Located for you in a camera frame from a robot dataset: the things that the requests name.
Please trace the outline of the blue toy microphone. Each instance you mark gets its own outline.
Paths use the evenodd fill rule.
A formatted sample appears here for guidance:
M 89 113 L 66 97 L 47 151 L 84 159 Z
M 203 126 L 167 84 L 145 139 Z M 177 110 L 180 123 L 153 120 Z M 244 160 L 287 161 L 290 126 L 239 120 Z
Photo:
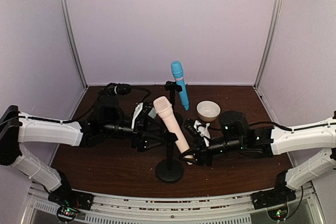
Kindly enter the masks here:
M 171 62 L 171 72 L 175 79 L 176 84 L 182 88 L 182 91 L 179 92 L 181 104 L 184 107 L 184 109 L 188 111 L 190 106 L 189 106 L 187 89 L 184 81 L 184 71 L 182 64 L 179 61 Z

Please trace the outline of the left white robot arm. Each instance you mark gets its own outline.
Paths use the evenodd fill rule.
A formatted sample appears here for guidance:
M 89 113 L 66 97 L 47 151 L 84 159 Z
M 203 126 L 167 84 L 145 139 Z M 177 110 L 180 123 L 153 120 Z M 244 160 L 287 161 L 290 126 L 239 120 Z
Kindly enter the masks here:
M 72 188 L 65 175 L 24 149 L 23 143 L 58 143 L 75 147 L 94 147 L 107 138 L 131 139 L 132 148 L 145 152 L 164 143 L 166 127 L 155 120 L 153 104 L 137 105 L 130 119 L 116 97 L 103 95 L 94 102 L 87 119 L 61 121 L 20 113 L 16 105 L 1 117 L 1 165 L 12 166 L 41 183 L 50 193 L 69 195 Z

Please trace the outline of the thin black stand with clip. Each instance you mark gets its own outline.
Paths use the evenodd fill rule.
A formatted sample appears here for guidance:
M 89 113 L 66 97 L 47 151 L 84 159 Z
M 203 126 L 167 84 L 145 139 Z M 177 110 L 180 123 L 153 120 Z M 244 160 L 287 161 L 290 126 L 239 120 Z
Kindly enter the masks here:
M 166 159 L 157 164 L 155 175 L 164 183 L 175 183 L 182 178 L 184 173 L 182 164 L 173 158 L 177 137 L 171 132 L 164 133 L 162 137 L 166 141 Z

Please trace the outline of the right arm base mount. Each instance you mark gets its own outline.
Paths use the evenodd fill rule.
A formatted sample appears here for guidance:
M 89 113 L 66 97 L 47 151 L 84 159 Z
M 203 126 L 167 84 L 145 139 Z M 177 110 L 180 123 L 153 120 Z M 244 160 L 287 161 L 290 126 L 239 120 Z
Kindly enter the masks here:
M 271 220 L 280 222 L 290 217 L 288 202 L 296 199 L 296 190 L 287 187 L 286 171 L 279 173 L 276 177 L 276 184 L 273 189 L 262 190 L 251 194 L 254 209 L 272 208 L 277 205 L 284 205 L 278 209 L 268 211 Z

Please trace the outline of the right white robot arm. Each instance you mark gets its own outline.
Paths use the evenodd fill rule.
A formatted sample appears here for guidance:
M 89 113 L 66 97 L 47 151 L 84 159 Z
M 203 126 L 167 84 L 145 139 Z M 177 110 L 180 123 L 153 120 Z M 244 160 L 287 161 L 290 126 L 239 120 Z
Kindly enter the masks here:
M 210 166 L 214 156 L 231 152 L 239 152 L 250 158 L 267 158 L 319 148 L 315 156 L 277 176 L 275 189 L 291 191 L 335 168 L 335 117 L 286 127 L 271 122 L 249 124 L 243 113 L 226 111 L 218 121 L 223 136 L 216 138 L 201 136 L 189 122 L 184 123 L 197 144 L 195 148 L 183 152 L 180 160 Z

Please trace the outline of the black handheld microphone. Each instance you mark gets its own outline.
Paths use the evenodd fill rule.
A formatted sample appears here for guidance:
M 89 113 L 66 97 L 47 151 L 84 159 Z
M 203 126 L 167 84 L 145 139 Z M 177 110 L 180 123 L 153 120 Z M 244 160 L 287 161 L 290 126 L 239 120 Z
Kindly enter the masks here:
M 105 95 L 127 95 L 131 93 L 132 87 L 124 83 L 110 83 L 104 90 Z

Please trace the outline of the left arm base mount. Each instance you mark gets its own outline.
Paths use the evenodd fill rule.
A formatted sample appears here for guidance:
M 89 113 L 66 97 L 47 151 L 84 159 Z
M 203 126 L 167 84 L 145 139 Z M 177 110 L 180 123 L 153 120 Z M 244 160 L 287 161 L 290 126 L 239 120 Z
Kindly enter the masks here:
M 56 211 L 56 217 L 61 223 L 69 223 L 74 221 L 81 210 L 90 210 L 94 195 L 75 191 L 72 189 L 65 174 L 58 172 L 60 175 L 61 185 L 54 191 L 45 191 L 48 194 L 48 200 L 59 205 Z

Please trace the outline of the tall black microphone stand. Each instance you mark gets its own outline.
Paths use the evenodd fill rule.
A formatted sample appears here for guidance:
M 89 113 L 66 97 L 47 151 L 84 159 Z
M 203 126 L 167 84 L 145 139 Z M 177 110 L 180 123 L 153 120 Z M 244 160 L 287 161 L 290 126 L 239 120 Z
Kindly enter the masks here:
M 179 93 L 182 91 L 182 87 L 180 85 L 178 85 L 176 82 L 173 81 L 167 81 L 164 85 L 164 88 L 166 91 L 168 91 L 170 93 L 170 97 L 169 97 L 169 102 L 172 105 L 172 110 L 174 113 L 174 116 L 177 120 L 177 123 L 179 126 L 182 126 L 183 124 L 183 117 L 180 113 L 175 112 L 175 97 L 176 97 L 176 93 Z

